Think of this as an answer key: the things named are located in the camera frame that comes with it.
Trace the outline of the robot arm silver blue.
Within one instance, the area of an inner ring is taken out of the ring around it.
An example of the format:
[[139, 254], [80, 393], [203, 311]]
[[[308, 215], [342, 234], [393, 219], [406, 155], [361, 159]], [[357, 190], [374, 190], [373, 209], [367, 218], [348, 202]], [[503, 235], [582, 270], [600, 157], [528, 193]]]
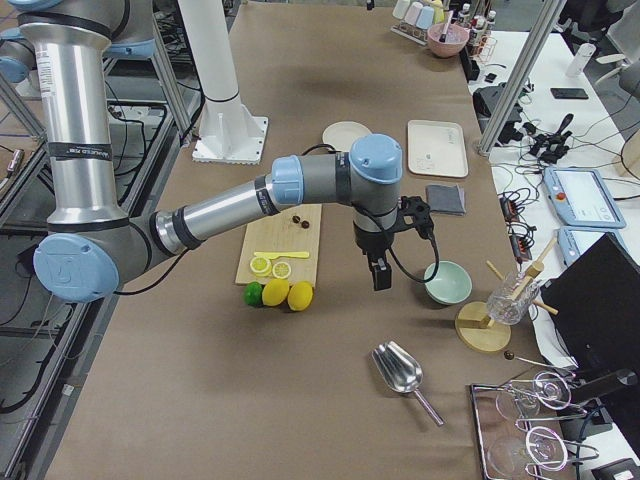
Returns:
[[103, 59], [154, 54], [151, 3], [19, 1], [16, 9], [35, 53], [56, 201], [33, 263], [55, 296], [78, 303], [107, 297], [214, 235], [305, 203], [352, 207], [374, 286], [390, 287], [386, 254], [403, 175], [396, 140], [369, 134], [343, 153], [279, 158], [269, 174], [218, 196], [133, 218], [117, 201]]

